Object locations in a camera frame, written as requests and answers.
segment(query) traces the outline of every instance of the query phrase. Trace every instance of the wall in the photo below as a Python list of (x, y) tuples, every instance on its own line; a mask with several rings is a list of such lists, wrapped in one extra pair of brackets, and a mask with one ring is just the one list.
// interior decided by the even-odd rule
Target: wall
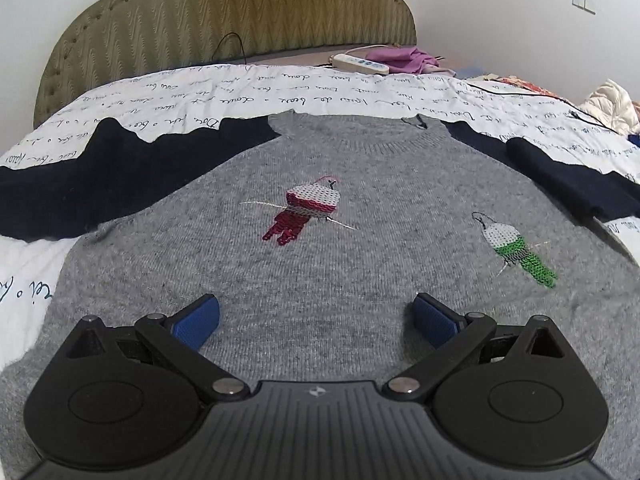
[(0, 153), (33, 130), (49, 54), (71, 21), (95, 1), (0, 0)]
[(640, 100), (640, 0), (405, 0), (418, 45), (582, 102), (606, 78)]

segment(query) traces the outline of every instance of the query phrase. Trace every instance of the embroidered design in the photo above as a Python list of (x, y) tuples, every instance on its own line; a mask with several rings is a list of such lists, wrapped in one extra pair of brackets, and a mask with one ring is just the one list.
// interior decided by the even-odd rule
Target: embroidered design
[(270, 240), (273, 235), (280, 235), (278, 244), (282, 246), (298, 238), (312, 218), (332, 220), (329, 215), (338, 207), (340, 193), (334, 189), (334, 181), (329, 182), (329, 187), (319, 184), (325, 178), (289, 189), (286, 195), (287, 208), (276, 215), (273, 226), (262, 239)]
[[(500, 275), (507, 266), (520, 264), (522, 269), (533, 276), (540, 285), (547, 286), (548, 288), (556, 286), (556, 279), (558, 278), (556, 273), (549, 269), (542, 260), (540, 260), (539, 256), (529, 249), (525, 239), (515, 227), (498, 223), (491, 217), (478, 212), (472, 213), (472, 217), (482, 224), (484, 239), (494, 248), (494, 251), (504, 259), (504, 267), (498, 275)], [(487, 225), (482, 217), (491, 220), (493, 223)]]

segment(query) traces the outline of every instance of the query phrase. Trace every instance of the blue gripper pad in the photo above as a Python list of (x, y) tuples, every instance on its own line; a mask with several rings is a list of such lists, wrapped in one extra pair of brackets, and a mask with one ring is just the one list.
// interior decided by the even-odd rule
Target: blue gripper pad
[(466, 326), (464, 316), (423, 292), (415, 297), (413, 311), (415, 327), (434, 348), (444, 345)]
[(213, 294), (205, 294), (164, 322), (171, 335), (198, 351), (220, 323), (220, 304)]

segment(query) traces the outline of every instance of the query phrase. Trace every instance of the gray knit fabric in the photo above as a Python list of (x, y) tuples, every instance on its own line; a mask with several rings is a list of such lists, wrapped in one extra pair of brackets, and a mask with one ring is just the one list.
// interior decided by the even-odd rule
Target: gray knit fabric
[[(0, 376), (9, 479), (37, 462), (22, 405), (79, 317), (130, 324), (205, 292), (220, 300), (222, 324), (203, 354), (250, 384), (393, 376), (429, 351), (406, 314), (420, 291), (505, 324), (547, 314), (609, 403), (596, 462), (616, 478), (640, 476), (635, 266), (528, 178), (453, 140), (438, 121), (424, 129), (285, 113), (270, 123), (281, 137), (102, 225), (70, 252), (35, 348)], [(262, 240), (287, 190), (326, 175), (318, 184), (337, 180), (340, 193), (331, 218), (355, 230), (312, 219), (284, 246), (278, 235)], [(555, 287), (519, 264), (498, 275), (504, 259), (475, 211), (512, 227), (497, 231), (518, 231), (557, 275)]]

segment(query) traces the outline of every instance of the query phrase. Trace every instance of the red and white sequin design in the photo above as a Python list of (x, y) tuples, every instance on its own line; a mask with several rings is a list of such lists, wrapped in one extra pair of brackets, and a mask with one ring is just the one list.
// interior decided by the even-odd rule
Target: red and white sequin design
[(280, 235), (279, 245), (295, 240), (311, 218), (327, 218), (333, 213), (339, 200), (339, 192), (321, 184), (303, 184), (289, 189), (287, 208), (276, 215), (275, 223), (262, 239)]

